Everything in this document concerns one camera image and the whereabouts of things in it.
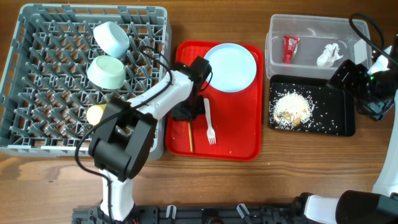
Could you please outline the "single wooden chopstick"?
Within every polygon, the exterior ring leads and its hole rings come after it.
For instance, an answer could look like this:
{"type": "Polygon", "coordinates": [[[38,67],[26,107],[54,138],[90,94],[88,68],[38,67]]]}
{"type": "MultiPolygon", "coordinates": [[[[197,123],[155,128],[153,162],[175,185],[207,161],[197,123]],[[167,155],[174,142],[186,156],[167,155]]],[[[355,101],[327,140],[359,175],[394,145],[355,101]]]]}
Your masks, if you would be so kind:
{"type": "Polygon", "coordinates": [[[188,125],[188,137],[189,137],[189,144],[190,144],[190,152],[194,152],[191,122],[189,121],[187,123],[187,125],[188,125]]]}

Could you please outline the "white plastic fork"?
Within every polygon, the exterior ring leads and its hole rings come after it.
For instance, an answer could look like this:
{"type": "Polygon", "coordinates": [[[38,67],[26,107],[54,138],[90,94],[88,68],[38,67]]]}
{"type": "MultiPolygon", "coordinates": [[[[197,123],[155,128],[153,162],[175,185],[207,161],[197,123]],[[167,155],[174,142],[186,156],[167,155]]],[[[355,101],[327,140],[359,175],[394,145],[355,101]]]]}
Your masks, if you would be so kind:
{"type": "Polygon", "coordinates": [[[205,117],[206,117],[206,122],[207,122],[207,138],[210,143],[210,145],[216,144],[216,134],[215,130],[213,129],[212,122],[211,122],[211,110],[210,110],[210,102],[208,98],[203,99],[204,106],[205,106],[205,117]]]}

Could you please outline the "large light blue plate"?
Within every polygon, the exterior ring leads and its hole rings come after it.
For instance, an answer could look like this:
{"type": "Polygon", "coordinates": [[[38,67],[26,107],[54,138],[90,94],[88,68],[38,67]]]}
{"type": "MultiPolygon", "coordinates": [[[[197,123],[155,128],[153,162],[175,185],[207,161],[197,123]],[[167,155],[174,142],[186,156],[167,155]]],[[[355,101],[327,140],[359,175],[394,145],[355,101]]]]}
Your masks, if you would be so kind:
{"type": "Polygon", "coordinates": [[[207,78],[210,86],[225,93],[246,89],[255,79],[257,64],[252,53],[238,44],[223,43],[205,54],[212,74],[207,78]]]}

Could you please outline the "rice food scraps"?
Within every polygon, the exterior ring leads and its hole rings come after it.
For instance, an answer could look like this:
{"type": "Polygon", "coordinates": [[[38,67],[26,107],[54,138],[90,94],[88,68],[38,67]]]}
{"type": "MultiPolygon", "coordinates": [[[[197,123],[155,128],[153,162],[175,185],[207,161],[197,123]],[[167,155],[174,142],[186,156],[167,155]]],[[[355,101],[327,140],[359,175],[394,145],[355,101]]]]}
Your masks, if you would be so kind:
{"type": "Polygon", "coordinates": [[[315,104],[311,96],[295,91],[276,93],[271,103],[271,121],[278,129],[295,129],[312,120],[315,104]]]}

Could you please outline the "green saucer bowl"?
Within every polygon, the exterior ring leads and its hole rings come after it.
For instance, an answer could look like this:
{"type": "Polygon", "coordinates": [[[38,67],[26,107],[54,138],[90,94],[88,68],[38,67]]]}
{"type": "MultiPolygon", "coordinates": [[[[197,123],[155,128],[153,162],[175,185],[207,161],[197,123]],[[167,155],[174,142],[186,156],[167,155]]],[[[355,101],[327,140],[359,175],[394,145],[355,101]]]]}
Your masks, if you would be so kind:
{"type": "Polygon", "coordinates": [[[98,87],[115,90],[124,85],[126,69],[117,58],[100,55],[94,58],[87,69],[90,82],[98,87]]]}

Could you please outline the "yellow plastic cup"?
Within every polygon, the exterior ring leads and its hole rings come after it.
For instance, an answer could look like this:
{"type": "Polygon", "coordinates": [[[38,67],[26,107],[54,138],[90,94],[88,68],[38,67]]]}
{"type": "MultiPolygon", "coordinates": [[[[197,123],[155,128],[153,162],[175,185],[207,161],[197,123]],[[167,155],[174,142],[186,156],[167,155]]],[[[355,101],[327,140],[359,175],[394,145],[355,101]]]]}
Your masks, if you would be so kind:
{"type": "Polygon", "coordinates": [[[93,126],[97,125],[101,120],[105,107],[106,104],[93,105],[89,107],[86,111],[87,122],[89,122],[93,126]]]}

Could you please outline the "small light blue bowl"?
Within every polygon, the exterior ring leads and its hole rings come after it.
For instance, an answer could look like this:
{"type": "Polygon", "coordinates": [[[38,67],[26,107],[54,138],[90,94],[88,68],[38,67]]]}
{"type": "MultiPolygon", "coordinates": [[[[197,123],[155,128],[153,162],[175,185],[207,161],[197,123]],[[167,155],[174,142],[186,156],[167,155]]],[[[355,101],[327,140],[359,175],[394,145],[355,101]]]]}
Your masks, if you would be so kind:
{"type": "Polygon", "coordinates": [[[109,56],[122,57],[129,48],[129,39],[125,31],[115,22],[105,22],[93,29],[95,41],[109,56]]]}

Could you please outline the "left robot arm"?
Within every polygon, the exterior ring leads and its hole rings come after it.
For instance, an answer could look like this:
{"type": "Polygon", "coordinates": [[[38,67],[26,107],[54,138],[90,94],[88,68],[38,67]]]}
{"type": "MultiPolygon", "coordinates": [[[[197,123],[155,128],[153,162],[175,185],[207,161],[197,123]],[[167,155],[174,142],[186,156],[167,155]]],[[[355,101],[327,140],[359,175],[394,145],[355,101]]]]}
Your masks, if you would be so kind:
{"type": "Polygon", "coordinates": [[[129,101],[112,99],[95,126],[88,152],[104,182],[98,215],[108,223],[124,223],[134,208],[133,179],[149,157],[159,120],[193,121],[204,114],[200,94],[212,73],[208,60],[197,56],[191,65],[177,63],[169,75],[129,101]]]}

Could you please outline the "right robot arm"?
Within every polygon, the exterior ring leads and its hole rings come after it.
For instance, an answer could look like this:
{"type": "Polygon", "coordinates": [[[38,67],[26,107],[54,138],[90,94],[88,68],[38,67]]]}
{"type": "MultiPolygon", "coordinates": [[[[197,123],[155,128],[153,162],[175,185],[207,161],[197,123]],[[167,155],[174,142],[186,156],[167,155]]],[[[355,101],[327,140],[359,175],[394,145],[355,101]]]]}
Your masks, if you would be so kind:
{"type": "Polygon", "coordinates": [[[382,169],[374,185],[362,190],[347,188],[354,177],[308,180],[310,184],[339,187],[340,191],[332,197],[302,193],[292,203],[293,216],[316,223],[397,223],[397,113],[392,114],[389,125],[389,132],[370,127],[364,136],[352,141],[301,139],[300,147],[316,150],[310,156],[314,171],[341,172],[361,159],[367,160],[368,167],[382,169]]]}

